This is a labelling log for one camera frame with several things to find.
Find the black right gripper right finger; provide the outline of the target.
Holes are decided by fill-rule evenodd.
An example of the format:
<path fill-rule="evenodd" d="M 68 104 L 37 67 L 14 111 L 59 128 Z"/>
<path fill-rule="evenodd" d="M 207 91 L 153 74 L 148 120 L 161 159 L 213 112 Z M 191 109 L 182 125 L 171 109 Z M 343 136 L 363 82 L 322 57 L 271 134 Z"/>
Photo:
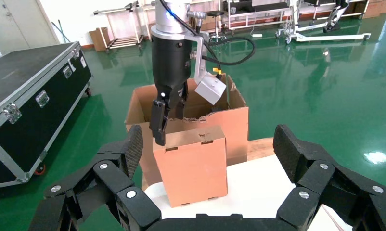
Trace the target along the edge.
<path fill-rule="evenodd" d="M 273 149 L 295 185 L 277 219 L 305 231 L 325 205 L 355 231 L 386 231 L 386 186 L 342 166 L 321 145 L 297 138 L 286 125 L 277 125 Z"/>

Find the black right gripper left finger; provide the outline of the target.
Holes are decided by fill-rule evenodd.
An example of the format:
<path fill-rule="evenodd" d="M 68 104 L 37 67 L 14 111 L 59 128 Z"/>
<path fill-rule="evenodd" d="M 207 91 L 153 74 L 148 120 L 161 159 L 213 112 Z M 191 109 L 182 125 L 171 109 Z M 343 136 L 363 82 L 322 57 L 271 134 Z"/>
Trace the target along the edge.
<path fill-rule="evenodd" d="M 124 230 L 147 230 L 161 211 L 132 179 L 142 151 L 142 129 L 135 125 L 124 140 L 104 145 L 84 167 L 48 186 L 29 229 L 77 231 L 106 205 Z"/>

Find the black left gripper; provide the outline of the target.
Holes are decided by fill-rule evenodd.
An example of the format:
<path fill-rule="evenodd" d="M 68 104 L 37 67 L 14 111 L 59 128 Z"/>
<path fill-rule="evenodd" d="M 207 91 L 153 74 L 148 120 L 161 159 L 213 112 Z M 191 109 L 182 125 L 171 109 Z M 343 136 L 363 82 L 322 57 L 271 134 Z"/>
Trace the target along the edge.
<path fill-rule="evenodd" d="M 191 75 L 192 41 L 152 37 L 152 65 L 158 97 L 152 103 L 149 128 L 158 145 L 166 144 L 168 103 L 177 103 L 176 118 L 184 119 L 187 91 L 183 88 Z"/>

